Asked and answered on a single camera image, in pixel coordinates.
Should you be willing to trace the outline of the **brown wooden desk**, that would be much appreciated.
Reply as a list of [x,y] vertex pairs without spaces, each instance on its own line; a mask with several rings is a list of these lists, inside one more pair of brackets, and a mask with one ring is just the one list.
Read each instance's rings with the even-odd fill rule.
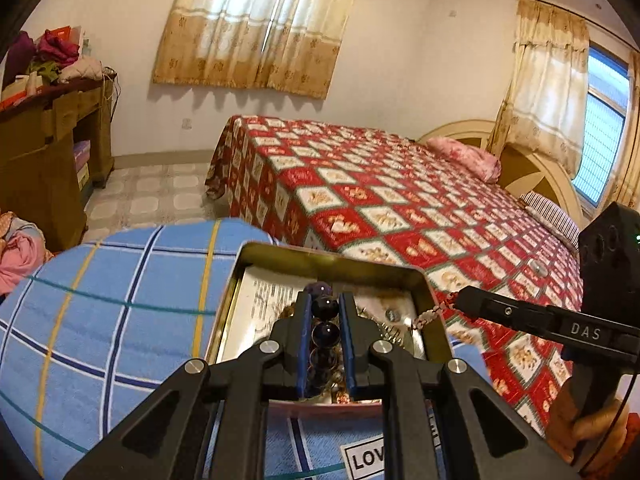
[[52,252],[79,244],[82,190],[114,169],[111,123],[117,74],[48,87],[1,111],[1,209],[34,222]]

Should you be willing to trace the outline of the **red patchwork bed quilt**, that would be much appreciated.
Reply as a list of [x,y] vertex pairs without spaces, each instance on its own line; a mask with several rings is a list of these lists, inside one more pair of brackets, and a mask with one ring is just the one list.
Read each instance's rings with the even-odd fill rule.
[[472,285],[572,311],[582,303],[576,257],[512,195],[397,134],[236,115],[205,188],[282,242],[415,266],[439,302]]

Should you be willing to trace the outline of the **pink metal tin box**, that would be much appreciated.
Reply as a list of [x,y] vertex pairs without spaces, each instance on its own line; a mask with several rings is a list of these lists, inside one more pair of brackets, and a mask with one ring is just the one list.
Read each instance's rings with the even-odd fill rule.
[[[311,283],[299,293],[308,295],[310,299],[310,322],[309,341],[300,356],[300,360],[306,366],[306,370],[300,376],[303,381],[303,391],[294,401],[318,404],[320,411],[329,411],[341,404],[378,404],[381,401],[357,401],[349,395],[340,327],[341,294],[334,294],[332,283],[406,290],[411,294],[416,315],[437,304],[433,289],[427,284],[423,272],[411,266],[359,260],[333,252],[316,252],[311,249],[247,242],[242,244],[234,257],[230,278],[222,293],[214,326],[209,336],[206,349],[207,362],[209,362],[210,341],[216,332],[216,322],[229,307],[230,292],[249,266],[258,266],[268,271],[302,276],[311,280]],[[279,320],[289,318],[295,311],[296,303],[291,310],[284,312]],[[417,359],[435,363],[443,363],[451,359],[452,350],[442,316],[418,332],[422,337],[425,356]]]

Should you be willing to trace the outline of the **white label on cloth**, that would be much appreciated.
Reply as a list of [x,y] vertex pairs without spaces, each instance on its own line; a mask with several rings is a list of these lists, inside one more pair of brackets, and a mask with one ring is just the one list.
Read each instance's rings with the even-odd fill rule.
[[349,420],[340,452],[349,479],[384,479],[385,444],[378,419]]

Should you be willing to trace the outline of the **small bangle on bed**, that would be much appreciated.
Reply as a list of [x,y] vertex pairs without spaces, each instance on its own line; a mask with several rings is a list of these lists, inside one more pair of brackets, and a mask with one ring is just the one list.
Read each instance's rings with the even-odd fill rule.
[[528,265],[533,272],[540,278],[546,278],[549,274],[547,267],[537,259],[530,259]]

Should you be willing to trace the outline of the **clothes pile on floor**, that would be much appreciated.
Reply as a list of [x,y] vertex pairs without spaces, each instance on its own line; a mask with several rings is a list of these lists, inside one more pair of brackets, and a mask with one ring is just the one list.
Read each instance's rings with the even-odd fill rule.
[[2,212],[0,236],[0,295],[4,297],[53,255],[38,226],[18,218],[13,211]]

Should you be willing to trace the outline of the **clothes pile on desk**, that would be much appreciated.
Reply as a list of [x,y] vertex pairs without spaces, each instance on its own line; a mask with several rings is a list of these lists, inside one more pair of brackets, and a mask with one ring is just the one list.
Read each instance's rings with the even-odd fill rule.
[[106,75],[107,69],[90,55],[81,26],[46,29],[37,39],[22,30],[4,59],[1,107],[11,107],[48,87]]

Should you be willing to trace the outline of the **pink pillow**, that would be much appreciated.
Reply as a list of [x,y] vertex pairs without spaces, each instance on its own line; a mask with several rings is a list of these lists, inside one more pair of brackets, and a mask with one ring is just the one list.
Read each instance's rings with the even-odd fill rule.
[[500,159],[477,146],[446,136],[434,136],[425,143],[430,150],[463,166],[485,183],[497,183],[501,176]]

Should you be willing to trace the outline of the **paper leaflet in tin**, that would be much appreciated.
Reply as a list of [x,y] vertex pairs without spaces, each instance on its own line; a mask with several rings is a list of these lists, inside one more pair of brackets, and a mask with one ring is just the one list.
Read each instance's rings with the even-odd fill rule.
[[[230,292],[230,304],[216,322],[216,332],[209,345],[209,362],[219,363],[239,356],[256,341],[270,335],[273,324],[291,310],[297,296],[311,283],[309,278],[268,271],[249,266]],[[370,318],[382,337],[411,352],[425,356],[410,292],[398,288],[334,282],[334,294],[354,295],[358,314]]]

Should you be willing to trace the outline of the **beige side curtain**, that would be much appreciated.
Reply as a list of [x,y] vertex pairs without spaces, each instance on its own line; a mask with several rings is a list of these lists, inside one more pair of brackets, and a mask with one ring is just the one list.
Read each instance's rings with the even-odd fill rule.
[[557,6],[518,0],[513,70],[489,151],[543,154],[572,178],[584,148],[590,38],[586,21]]

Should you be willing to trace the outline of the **blue plaid table cloth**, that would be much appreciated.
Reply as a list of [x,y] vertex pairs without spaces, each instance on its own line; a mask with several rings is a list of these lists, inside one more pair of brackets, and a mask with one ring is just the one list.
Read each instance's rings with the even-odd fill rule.
[[238,219],[82,244],[1,304],[1,416],[43,479],[65,476],[176,368],[204,356],[240,248]]

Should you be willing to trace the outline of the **checked pillow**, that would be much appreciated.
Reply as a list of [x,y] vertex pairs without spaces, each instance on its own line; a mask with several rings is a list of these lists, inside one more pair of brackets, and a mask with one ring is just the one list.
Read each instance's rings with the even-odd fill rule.
[[578,225],[564,209],[534,191],[522,194],[518,198],[518,203],[532,218],[562,242],[570,252],[574,255],[578,253]]

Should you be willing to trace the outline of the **beige wooden headboard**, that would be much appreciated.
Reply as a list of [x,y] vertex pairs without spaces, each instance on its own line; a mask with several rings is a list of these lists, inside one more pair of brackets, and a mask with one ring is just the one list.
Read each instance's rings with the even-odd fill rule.
[[[483,119],[450,122],[425,133],[418,143],[425,144],[427,139],[443,136],[488,150],[488,140],[494,125],[494,122]],[[582,206],[572,181],[557,162],[546,155],[511,144],[503,149],[500,162],[502,166],[498,180],[500,188],[504,188],[514,197],[535,191],[559,205],[579,229],[588,223],[582,213]]]

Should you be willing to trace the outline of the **beige window curtain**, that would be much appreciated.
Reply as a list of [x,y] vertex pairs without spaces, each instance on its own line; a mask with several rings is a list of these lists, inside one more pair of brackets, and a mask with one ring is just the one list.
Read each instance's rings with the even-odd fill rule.
[[354,2],[175,0],[152,81],[323,100]]

